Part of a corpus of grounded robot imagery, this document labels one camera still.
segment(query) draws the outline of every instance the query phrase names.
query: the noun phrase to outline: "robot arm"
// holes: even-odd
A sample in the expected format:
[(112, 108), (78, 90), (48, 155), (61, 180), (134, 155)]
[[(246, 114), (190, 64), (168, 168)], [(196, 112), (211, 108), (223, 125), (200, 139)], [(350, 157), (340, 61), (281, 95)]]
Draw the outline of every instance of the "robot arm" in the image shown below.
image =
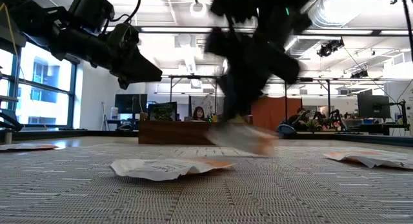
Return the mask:
[(139, 32), (133, 26), (121, 23), (112, 32), (100, 33), (115, 15), (107, 0), (74, 0), (69, 10), (42, 8), (33, 0), (0, 1), (26, 37), (59, 60), (70, 54), (106, 68), (118, 77), (122, 89), (161, 80), (162, 71), (140, 54)]

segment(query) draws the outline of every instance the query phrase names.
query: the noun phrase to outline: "computer monitor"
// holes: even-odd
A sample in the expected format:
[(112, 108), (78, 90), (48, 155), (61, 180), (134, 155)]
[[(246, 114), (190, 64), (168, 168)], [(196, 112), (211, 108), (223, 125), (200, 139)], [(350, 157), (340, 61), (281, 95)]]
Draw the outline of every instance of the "computer monitor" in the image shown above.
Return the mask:
[(176, 121), (177, 103), (149, 104), (148, 120), (150, 121)]
[(140, 114), (147, 112), (148, 94), (116, 94), (115, 107), (119, 114)]
[(358, 94), (359, 117), (392, 118), (388, 96)]

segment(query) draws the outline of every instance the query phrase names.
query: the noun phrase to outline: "window frame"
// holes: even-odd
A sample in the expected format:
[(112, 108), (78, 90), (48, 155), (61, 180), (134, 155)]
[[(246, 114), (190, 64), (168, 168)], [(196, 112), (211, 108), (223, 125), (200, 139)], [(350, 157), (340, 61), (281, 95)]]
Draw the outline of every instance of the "window frame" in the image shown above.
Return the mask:
[[(28, 43), (32, 43), (36, 47), (42, 48), (43, 50), (47, 50), (43, 47), (38, 46), (32, 41), (28, 41)], [(17, 46), (17, 53), (21, 56), (22, 48)], [(73, 120), (74, 120), (74, 101), (75, 101), (75, 89), (76, 89), (76, 71), (77, 66), (80, 64), (80, 61), (74, 57), (67, 56), (64, 59), (69, 61), (72, 64), (71, 73), (70, 73), (70, 89), (69, 91), (52, 87), (49, 85), (44, 85), (41, 83), (36, 83), (33, 81), (25, 81), (24, 79), (19, 78), (20, 76), (20, 62), (17, 60), (17, 56), (15, 53), (13, 54), (13, 63), (12, 63), (12, 73), (11, 75), (3, 75), (3, 79), (9, 81), (9, 88), (8, 88), (8, 96), (17, 98), (17, 93), (19, 90), (19, 85), (28, 85), (32, 88), (40, 88), (43, 90), (57, 92), (60, 94), (66, 94), (68, 96), (68, 115), (67, 115), (67, 124), (66, 125), (46, 125), (47, 128), (72, 128), (73, 127)], [(9, 102), (7, 105), (7, 109), (16, 111), (17, 103)], [(44, 127), (43, 124), (25, 124), (26, 128), (37, 128), (37, 127)]]

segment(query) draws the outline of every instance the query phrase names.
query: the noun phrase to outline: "metal pole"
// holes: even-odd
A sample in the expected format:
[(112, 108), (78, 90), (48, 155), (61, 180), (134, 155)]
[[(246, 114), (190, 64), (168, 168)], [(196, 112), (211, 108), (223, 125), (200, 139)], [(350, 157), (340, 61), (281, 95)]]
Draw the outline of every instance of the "metal pole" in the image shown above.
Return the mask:
[(172, 80), (173, 78), (170, 78), (170, 90), (169, 90), (169, 102), (172, 102)]
[(215, 110), (214, 114), (217, 115), (217, 80), (215, 80)]
[(285, 89), (285, 121), (288, 120), (288, 104), (287, 104), (287, 83), (284, 83), (284, 89)]
[(330, 117), (331, 114), (331, 94), (330, 94), (330, 80), (327, 81), (327, 102), (328, 102), (328, 117)]

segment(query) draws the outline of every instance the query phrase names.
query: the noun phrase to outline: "ceiling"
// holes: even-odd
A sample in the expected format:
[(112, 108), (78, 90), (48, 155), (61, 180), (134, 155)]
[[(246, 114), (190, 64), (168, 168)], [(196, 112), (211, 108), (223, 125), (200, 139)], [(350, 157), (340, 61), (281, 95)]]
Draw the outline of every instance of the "ceiling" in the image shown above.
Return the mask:
[[(41, 6), (69, 7), (73, 0), (35, 0)], [(116, 17), (130, 14), (137, 0), (109, 0), (115, 7)], [(212, 0), (198, 0), (206, 8)], [(398, 0), (320, 0), (310, 9), (314, 21), (313, 28), (356, 28), (356, 29), (407, 29), (403, 3)], [(225, 26), (225, 22), (206, 12), (205, 15), (191, 14), (191, 5), (200, 11), (201, 5), (194, 5), (194, 0), (142, 0), (137, 15), (132, 19), (136, 26)], [(412, 2), (408, 2), (413, 11)], [(254, 20), (245, 26), (254, 27)], [(185, 74), (185, 65), (190, 61), (203, 74), (217, 73), (223, 59), (203, 53), (206, 35), (192, 34), (192, 48), (183, 48), (177, 43), (178, 34), (141, 34), (140, 49), (145, 57), (150, 57), (164, 74)], [(406, 52), (410, 47), (407, 37), (343, 37), (345, 48), (339, 49), (329, 57), (320, 58), (316, 52), (327, 38), (297, 39), (290, 54), (300, 59), (305, 65), (303, 76), (310, 77), (350, 77), (351, 71), (358, 64), (368, 65), (368, 71), (380, 72), (383, 63), (393, 56)]]

